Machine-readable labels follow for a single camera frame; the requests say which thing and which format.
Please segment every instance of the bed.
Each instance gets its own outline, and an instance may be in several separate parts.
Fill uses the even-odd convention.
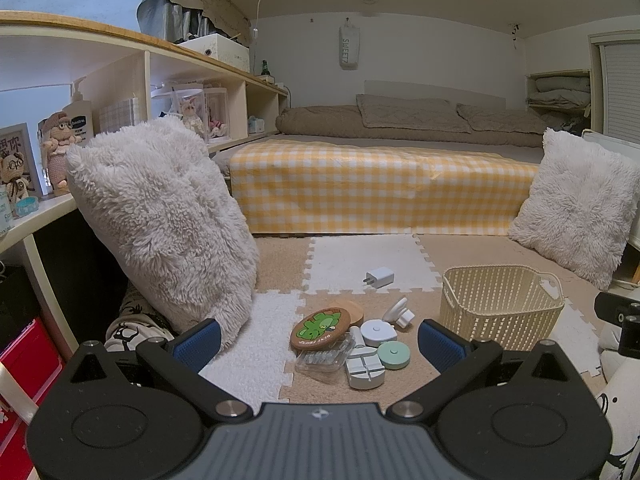
[[[214,157],[252,232],[506,234],[546,125],[495,96],[367,83],[357,105],[285,110],[281,134]]]

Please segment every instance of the small blue dish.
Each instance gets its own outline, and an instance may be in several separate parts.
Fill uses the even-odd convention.
[[[15,203],[15,213],[18,217],[27,216],[38,210],[38,199],[34,196],[28,196]]]

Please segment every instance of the white shelf unit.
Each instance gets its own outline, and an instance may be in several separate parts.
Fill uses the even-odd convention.
[[[529,101],[529,96],[533,92],[537,92],[536,88],[536,79],[540,79],[542,77],[555,77],[555,76],[563,76],[563,77],[590,77],[589,70],[561,70],[558,72],[541,72],[537,74],[529,74],[527,75],[527,102]],[[538,104],[529,104],[530,109],[537,112],[539,115],[543,115],[547,112],[561,112],[567,115],[584,115],[586,108],[585,107],[575,107],[575,108],[562,108],[559,106],[553,105],[538,105]]]
[[[287,101],[287,93],[276,86],[157,38],[66,16],[0,10],[0,91],[71,84],[80,77],[85,77],[81,91],[92,102],[94,126],[101,107],[133,97],[140,101],[140,117],[148,120],[151,85],[164,80],[220,84],[228,92],[230,140],[212,143],[210,152],[275,133],[275,119]],[[249,115],[264,119],[264,134],[248,135]],[[34,233],[75,209],[69,194],[43,200],[37,212],[16,221],[0,238],[0,260],[26,268],[43,321],[64,358],[78,348],[78,341],[49,281]],[[72,260],[72,249],[68,252]]]

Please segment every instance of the red storage box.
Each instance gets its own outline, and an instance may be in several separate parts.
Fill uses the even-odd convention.
[[[40,319],[33,322],[0,354],[9,370],[31,399],[40,404],[62,370],[62,359]],[[24,436],[27,425],[0,397],[0,478],[26,480],[33,465]]]

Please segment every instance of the headboard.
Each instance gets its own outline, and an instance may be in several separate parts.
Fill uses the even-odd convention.
[[[397,81],[365,81],[364,93],[370,95],[381,95],[384,97],[398,97],[401,99],[446,99],[454,104],[491,108],[493,110],[504,110],[507,106],[507,99],[495,95],[469,92],[457,88],[447,88],[444,86],[423,85],[420,83],[401,83]]]

